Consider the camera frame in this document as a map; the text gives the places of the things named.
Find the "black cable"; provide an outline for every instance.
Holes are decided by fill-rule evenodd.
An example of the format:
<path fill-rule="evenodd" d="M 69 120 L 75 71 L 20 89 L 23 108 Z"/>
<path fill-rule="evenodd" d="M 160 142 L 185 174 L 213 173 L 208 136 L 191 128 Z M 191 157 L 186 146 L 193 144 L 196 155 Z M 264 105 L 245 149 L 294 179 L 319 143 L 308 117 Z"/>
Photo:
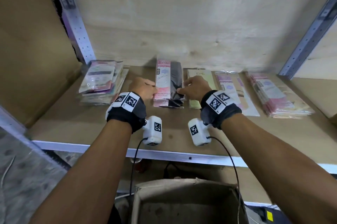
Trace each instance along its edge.
<path fill-rule="evenodd" d="M 137 149 L 136 149 L 136 153 L 134 154 L 134 158 L 133 158 L 133 164 L 132 164 L 132 170 L 131 170 L 131 179 L 130 179 L 130 193 L 129 193 L 129 217 L 131 216 L 131 192 L 132 192 L 132 182 L 133 182 L 133 172 L 134 172 L 134 163 L 136 162 L 136 158 L 137 158 L 137 153 L 138 153 L 138 150 L 139 150 L 139 147 L 141 145 L 141 142 L 144 141 L 144 140 L 147 140 L 147 138 L 144 138 L 142 139 L 138 146 L 137 146 Z"/>
<path fill-rule="evenodd" d="M 227 148 L 225 147 L 225 145 L 223 145 L 223 143 L 216 137 L 213 136 L 208 136 L 207 139 L 215 139 L 218 142 L 220 142 L 220 144 L 224 147 L 224 149 L 227 151 L 228 156 L 230 157 L 230 160 L 232 161 L 233 167 L 234 167 L 234 171 L 235 171 L 235 175 L 236 175 L 236 180 L 238 182 L 238 193 L 239 193 L 239 206 L 238 206 L 238 224 L 239 224 L 239 212 L 240 212 L 240 203 L 241 203 L 241 194 L 240 194 L 240 184 L 239 184 L 239 176 L 238 176 L 238 172 L 236 171 L 236 167 L 233 161 L 232 156 L 230 155 L 229 151 L 227 150 Z"/>

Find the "black wrist strap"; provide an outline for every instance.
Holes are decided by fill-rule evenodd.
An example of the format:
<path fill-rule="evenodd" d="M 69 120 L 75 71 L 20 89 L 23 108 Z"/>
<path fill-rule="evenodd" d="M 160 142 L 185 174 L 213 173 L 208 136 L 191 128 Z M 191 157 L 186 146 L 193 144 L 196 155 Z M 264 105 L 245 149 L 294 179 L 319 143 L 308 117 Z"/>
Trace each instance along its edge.
<path fill-rule="evenodd" d="M 221 129 L 222 122 L 237 113 L 242 113 L 242 110 L 225 91 L 209 91 L 201 101 L 201 120 L 215 128 Z"/>
<path fill-rule="evenodd" d="M 142 98 L 135 92 L 121 93 L 108 108 L 105 119 L 128 122 L 132 133 L 142 128 L 145 124 L 146 107 Z"/>

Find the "forearm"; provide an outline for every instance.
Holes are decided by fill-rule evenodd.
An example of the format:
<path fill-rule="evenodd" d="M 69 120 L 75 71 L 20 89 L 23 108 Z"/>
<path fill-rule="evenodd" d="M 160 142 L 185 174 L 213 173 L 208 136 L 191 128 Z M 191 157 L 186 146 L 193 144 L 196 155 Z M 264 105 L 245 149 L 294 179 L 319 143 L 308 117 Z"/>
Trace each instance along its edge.
<path fill-rule="evenodd" d="M 128 123 L 110 120 L 40 205 L 31 223 L 107 223 L 130 137 Z"/>
<path fill-rule="evenodd" d="M 337 181 L 310 158 L 242 114 L 222 130 L 271 199 L 295 223 L 337 218 Z"/>

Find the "yellow label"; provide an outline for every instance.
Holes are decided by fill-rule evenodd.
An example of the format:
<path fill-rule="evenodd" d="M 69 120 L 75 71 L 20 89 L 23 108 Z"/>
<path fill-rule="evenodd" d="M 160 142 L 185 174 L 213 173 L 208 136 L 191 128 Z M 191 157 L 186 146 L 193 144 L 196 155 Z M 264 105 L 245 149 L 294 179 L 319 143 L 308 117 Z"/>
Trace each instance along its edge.
<path fill-rule="evenodd" d="M 267 219 L 270 220 L 270 221 L 272 221 L 272 222 L 274 222 L 274 220 L 273 220 L 273 214 L 271 212 L 269 212 L 269 211 L 267 211 Z"/>

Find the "open cardboard box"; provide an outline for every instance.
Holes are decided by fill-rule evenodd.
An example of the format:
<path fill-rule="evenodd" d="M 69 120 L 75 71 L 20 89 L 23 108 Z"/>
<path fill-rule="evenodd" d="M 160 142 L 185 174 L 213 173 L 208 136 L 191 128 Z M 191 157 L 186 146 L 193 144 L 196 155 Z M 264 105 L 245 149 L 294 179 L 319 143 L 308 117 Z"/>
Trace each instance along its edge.
<path fill-rule="evenodd" d="M 136 185 L 132 224 L 238 223 L 235 185 L 202 179 L 161 179 Z M 240 200 L 240 224 L 248 223 Z"/>

